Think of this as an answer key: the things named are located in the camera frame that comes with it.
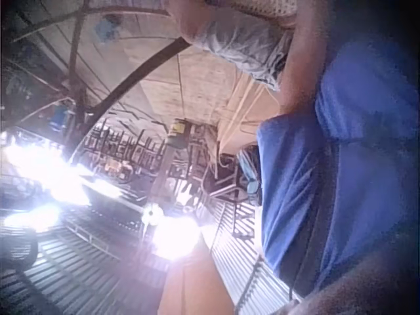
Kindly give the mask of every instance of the bright light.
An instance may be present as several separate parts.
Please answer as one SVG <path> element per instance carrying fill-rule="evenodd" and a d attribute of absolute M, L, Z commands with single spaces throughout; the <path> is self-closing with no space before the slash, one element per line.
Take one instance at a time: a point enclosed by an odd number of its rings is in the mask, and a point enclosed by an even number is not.
<path fill-rule="evenodd" d="M 179 186 L 179 193 L 177 195 L 177 202 L 181 205 L 186 205 L 187 201 L 191 198 L 190 189 L 191 184 L 186 180 L 183 180 Z"/>
<path fill-rule="evenodd" d="M 194 219 L 163 217 L 153 237 L 155 254 L 171 260 L 186 256 L 197 244 L 199 236 L 200 228 Z"/>
<path fill-rule="evenodd" d="M 93 172 L 88 170 L 86 166 L 82 164 L 77 164 L 74 168 L 75 172 L 80 176 L 93 176 Z"/>
<path fill-rule="evenodd" d="M 142 222 L 145 225 L 158 225 L 164 218 L 163 210 L 157 203 L 148 203 L 144 208 Z"/>
<path fill-rule="evenodd" d="M 5 226 L 30 227 L 36 232 L 45 232 L 58 221 L 60 210 L 54 205 L 47 204 L 29 213 L 17 213 L 5 219 Z"/>
<path fill-rule="evenodd" d="M 111 198 L 118 198 L 122 195 L 121 190 L 118 187 L 115 187 L 102 179 L 96 179 L 93 187 L 96 191 Z"/>
<path fill-rule="evenodd" d="M 22 177 L 39 181 L 51 191 L 56 200 L 76 205 L 89 204 L 78 175 L 81 168 L 70 167 L 65 163 L 60 156 L 60 150 L 35 145 L 22 147 L 15 144 L 4 150 Z"/>

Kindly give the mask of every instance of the ceiling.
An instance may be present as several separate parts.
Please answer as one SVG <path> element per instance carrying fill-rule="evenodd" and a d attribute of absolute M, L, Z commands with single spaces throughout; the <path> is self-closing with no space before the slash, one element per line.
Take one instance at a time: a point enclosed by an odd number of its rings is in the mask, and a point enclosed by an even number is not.
<path fill-rule="evenodd" d="M 32 23 L 75 11 L 82 5 L 82 0 L 30 2 L 22 12 Z M 91 0 L 89 5 L 160 9 L 156 0 Z M 145 60 L 179 37 L 175 24 L 167 16 L 124 14 L 119 17 L 120 25 L 115 28 L 113 39 L 104 40 L 98 31 L 104 24 L 102 15 L 90 14 L 83 24 L 76 71 L 88 86 L 92 106 Z M 17 22 L 19 28 L 28 26 L 23 20 Z M 74 24 L 72 18 L 40 31 L 65 63 L 53 56 L 37 35 L 29 37 L 65 73 L 68 72 Z M 166 131 L 162 124 L 170 126 L 175 117 L 217 125 L 221 118 L 230 119 L 232 115 L 226 105 L 237 79 L 238 72 L 233 64 L 190 47 L 134 86 L 107 114 L 107 124 L 133 136 L 146 129 L 146 135 L 154 140 L 164 138 Z"/>

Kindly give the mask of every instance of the railing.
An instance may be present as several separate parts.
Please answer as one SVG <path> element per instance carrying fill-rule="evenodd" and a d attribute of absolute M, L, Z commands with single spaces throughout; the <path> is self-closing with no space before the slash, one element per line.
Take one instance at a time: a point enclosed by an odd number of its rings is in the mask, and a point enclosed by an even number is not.
<path fill-rule="evenodd" d="M 110 252 L 110 246 L 107 243 L 100 240 L 98 237 L 92 235 L 89 231 L 72 222 L 71 220 L 66 219 L 64 221 L 64 226 L 70 231 L 72 231 L 74 234 L 79 236 L 82 240 L 88 242 L 93 247 L 99 249 L 103 253 L 111 256 L 114 259 L 117 259 L 118 261 L 121 260 L 119 257 L 115 256 L 113 253 Z"/>
<path fill-rule="evenodd" d="M 197 214 L 235 314 L 268 315 L 289 301 L 289 287 L 254 249 L 254 207 L 212 199 Z"/>

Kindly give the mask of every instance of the metal grating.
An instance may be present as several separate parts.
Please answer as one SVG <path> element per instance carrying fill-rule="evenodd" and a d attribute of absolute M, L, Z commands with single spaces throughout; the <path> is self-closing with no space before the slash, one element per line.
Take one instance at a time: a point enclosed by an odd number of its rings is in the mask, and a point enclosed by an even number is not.
<path fill-rule="evenodd" d="M 67 221 L 70 229 L 79 227 L 77 233 L 80 237 L 88 238 L 88 234 L 91 234 L 95 239 L 105 244 L 106 251 L 119 259 L 128 258 L 138 247 L 140 241 L 140 233 L 126 230 L 103 215 L 100 216 L 96 211 L 69 213 Z"/>
<path fill-rule="evenodd" d="M 31 269 L 1 273 L 2 314 L 156 314 L 158 264 L 130 268 L 62 228 L 42 237 Z"/>
<path fill-rule="evenodd" d="M 213 220 L 203 214 L 206 211 Z M 210 229 L 216 234 L 214 242 L 206 243 L 235 304 L 235 314 L 267 315 L 286 304 L 289 287 L 273 275 L 253 247 L 255 208 L 211 200 L 198 213 L 200 222 L 214 225 Z"/>
<path fill-rule="evenodd" d="M 251 240 L 242 240 L 232 236 L 235 205 L 225 203 L 225 210 L 220 228 L 212 248 L 216 267 L 234 304 L 238 304 L 248 280 L 253 273 L 257 261 L 257 252 L 253 249 Z M 250 227 L 241 222 L 236 223 L 243 231 Z"/>

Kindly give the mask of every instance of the person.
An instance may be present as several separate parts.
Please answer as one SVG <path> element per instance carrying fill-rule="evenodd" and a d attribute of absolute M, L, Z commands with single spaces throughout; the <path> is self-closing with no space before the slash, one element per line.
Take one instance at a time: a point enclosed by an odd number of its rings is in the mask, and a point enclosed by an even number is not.
<path fill-rule="evenodd" d="M 202 0 L 164 3 L 185 40 L 282 107 L 258 154 L 238 156 L 259 163 L 247 171 L 264 258 L 304 297 L 278 314 L 418 313 L 417 46 L 395 4 L 298 0 L 292 33 Z"/>

